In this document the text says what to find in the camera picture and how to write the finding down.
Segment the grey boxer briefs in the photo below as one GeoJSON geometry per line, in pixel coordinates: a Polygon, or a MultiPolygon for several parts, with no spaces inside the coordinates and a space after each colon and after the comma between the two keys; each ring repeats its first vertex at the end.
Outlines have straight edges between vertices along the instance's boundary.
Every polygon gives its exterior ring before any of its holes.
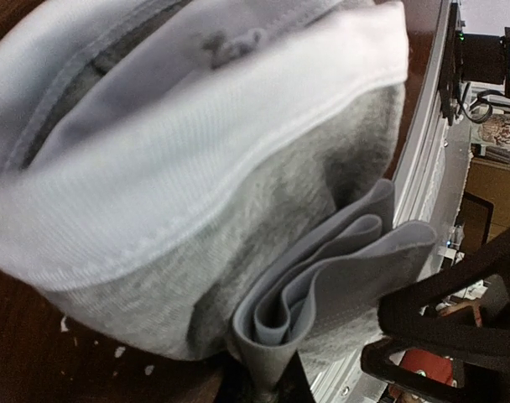
{"type": "Polygon", "coordinates": [[[0,41],[0,270],[273,388],[376,331],[436,240],[384,178],[400,1],[47,1],[0,41]]]}

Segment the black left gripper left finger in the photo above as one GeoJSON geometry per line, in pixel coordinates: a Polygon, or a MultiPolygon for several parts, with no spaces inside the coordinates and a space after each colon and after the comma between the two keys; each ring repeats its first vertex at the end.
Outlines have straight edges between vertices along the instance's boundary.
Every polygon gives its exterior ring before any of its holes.
{"type": "Polygon", "coordinates": [[[215,403],[314,402],[298,351],[294,352],[277,384],[270,389],[264,389],[255,384],[255,376],[246,366],[243,353],[239,348],[234,353],[230,352],[229,357],[221,362],[224,364],[223,377],[213,400],[215,403]]]}

